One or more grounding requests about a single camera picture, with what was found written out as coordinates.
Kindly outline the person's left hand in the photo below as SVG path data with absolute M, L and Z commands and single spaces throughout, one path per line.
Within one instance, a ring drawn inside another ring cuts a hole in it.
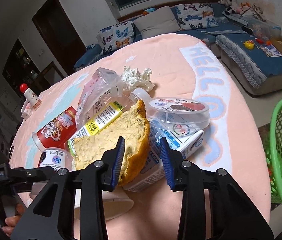
M 5 219 L 6 226 L 2 227 L 3 232 L 8 237 L 11 236 L 15 226 L 20 221 L 23 213 L 25 212 L 23 205 L 21 205 L 20 203 L 17 203 L 15 212 L 16 212 L 16 214 L 14 216 L 6 217 L 6 219 Z

